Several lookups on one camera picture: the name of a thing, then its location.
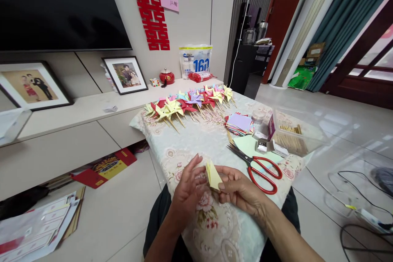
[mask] black tv screen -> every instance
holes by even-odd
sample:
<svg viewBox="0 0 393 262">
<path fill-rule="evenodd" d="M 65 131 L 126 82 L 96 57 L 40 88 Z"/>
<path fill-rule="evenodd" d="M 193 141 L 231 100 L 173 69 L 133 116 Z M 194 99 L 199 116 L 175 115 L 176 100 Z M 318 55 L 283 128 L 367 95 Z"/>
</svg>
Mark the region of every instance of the black tv screen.
<svg viewBox="0 0 393 262">
<path fill-rule="evenodd" d="M 0 51 L 131 49 L 115 0 L 0 0 Z"/>
</svg>

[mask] black cable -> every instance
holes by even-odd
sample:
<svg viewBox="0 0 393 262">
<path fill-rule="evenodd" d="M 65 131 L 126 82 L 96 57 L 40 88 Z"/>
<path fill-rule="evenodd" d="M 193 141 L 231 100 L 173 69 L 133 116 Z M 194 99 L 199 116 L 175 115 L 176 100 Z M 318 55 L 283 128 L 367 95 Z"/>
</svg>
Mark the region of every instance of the black cable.
<svg viewBox="0 0 393 262">
<path fill-rule="evenodd" d="M 350 262 L 350 260 L 349 260 L 349 258 L 348 258 L 348 255 L 347 255 L 346 250 L 350 250 L 350 251 L 359 251 L 359 252 L 368 252 L 368 253 L 393 254 L 393 251 L 387 251 L 387 250 L 377 250 L 377 249 L 367 249 L 367 248 L 350 248 L 350 247 L 344 246 L 344 243 L 343 243 L 343 233 L 344 233 L 345 228 L 347 228 L 347 227 L 349 227 L 349 226 L 362 228 L 362 229 L 364 229 L 364 230 L 366 230 L 366 231 L 372 233 L 373 235 L 379 237 L 380 239 L 382 239 L 382 240 L 385 241 L 387 244 L 389 244 L 390 246 L 393 247 L 393 244 L 392 244 L 391 242 L 389 242 L 388 240 L 386 240 L 386 239 L 383 238 L 383 236 L 390 236 L 390 235 L 393 235 L 393 233 L 375 233 L 374 231 L 372 231 L 372 230 L 370 230 L 370 229 L 368 229 L 368 228 L 366 228 L 366 227 L 363 227 L 363 226 L 361 226 L 361 225 L 357 225 L 357 224 L 346 224 L 346 225 L 344 225 L 344 226 L 341 228 L 341 230 L 340 230 L 340 242 L 341 242 L 341 247 L 343 248 L 345 257 L 347 258 L 348 262 Z"/>
<path fill-rule="evenodd" d="M 381 189 L 380 187 L 378 187 L 378 186 L 376 186 L 364 173 L 362 173 L 362 172 L 358 172 L 358 171 L 339 171 L 339 172 L 350 172 L 350 173 L 356 173 L 356 174 L 361 174 L 361 175 L 363 175 L 373 186 L 375 186 L 377 189 L 379 189 L 380 191 L 382 191 L 382 192 L 384 192 L 385 194 L 387 194 L 388 196 L 390 196 L 390 194 L 387 192 L 387 191 L 385 191 L 385 190 L 383 190 L 383 189 Z"/>
<path fill-rule="evenodd" d="M 361 195 L 362 197 L 364 197 L 364 199 L 365 199 L 366 201 L 368 201 L 372 206 L 374 206 L 374 207 L 376 207 L 376 208 L 378 208 L 378 209 L 381 209 L 381 210 L 383 210 L 383 211 L 389 213 L 389 214 L 392 216 L 392 219 L 393 219 L 393 214 L 392 214 L 392 213 L 390 213 L 388 210 L 386 210 L 386 209 L 384 209 L 384 208 L 381 208 L 381 207 L 378 207 L 377 205 L 374 205 L 368 198 L 366 198 L 366 197 L 360 192 L 360 190 L 359 190 L 352 182 L 350 182 L 347 178 L 345 178 L 344 176 L 342 176 L 342 175 L 340 174 L 340 173 L 343 173 L 343 172 L 360 173 L 360 174 L 363 174 L 363 173 L 361 173 L 361 172 L 356 172 L 356 171 L 338 171 L 338 172 L 337 172 L 337 174 L 338 174 L 341 178 L 343 178 L 346 182 L 350 183 L 350 184 L 360 193 L 360 195 Z M 379 225 L 381 228 L 385 229 L 385 230 L 390 230 L 390 229 L 393 227 L 393 223 L 391 223 L 391 224 L 378 223 L 378 225 Z"/>
</svg>

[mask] drawer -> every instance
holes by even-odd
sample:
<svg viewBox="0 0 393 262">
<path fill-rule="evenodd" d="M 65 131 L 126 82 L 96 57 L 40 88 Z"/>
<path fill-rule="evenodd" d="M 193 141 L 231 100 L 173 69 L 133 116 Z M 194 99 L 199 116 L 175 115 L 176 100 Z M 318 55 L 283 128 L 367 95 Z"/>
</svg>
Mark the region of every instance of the drawer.
<svg viewBox="0 0 393 262">
<path fill-rule="evenodd" d="M 119 150 L 91 122 L 0 148 L 0 200 Z"/>
<path fill-rule="evenodd" d="M 98 122 L 121 148 L 125 148 L 131 144 L 141 141 L 142 139 L 145 139 L 145 136 L 141 131 L 129 125 L 131 120 L 142 109 L 143 108 L 138 108 L 133 111 L 114 115 L 98 120 Z"/>
</svg>

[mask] rubik's cube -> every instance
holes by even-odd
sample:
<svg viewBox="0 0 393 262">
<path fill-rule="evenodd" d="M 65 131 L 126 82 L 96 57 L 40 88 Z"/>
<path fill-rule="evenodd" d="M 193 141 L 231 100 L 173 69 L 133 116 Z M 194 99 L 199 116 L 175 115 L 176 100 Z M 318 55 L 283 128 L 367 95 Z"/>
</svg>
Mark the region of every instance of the rubik's cube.
<svg viewBox="0 0 393 262">
<path fill-rule="evenodd" d="M 156 78 L 150 79 L 150 84 L 151 84 L 153 87 L 159 87 L 159 86 L 160 86 L 160 81 L 159 81 L 158 79 L 156 79 Z"/>
</svg>

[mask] red packaging box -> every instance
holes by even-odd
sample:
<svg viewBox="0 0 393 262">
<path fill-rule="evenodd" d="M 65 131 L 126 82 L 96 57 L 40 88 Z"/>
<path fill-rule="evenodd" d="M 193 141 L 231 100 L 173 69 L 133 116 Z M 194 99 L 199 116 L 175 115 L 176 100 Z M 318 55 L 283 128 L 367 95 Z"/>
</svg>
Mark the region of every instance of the red packaging box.
<svg viewBox="0 0 393 262">
<path fill-rule="evenodd" d="M 136 157 L 127 148 L 123 148 L 72 171 L 71 178 L 96 189 L 135 161 Z"/>
</svg>

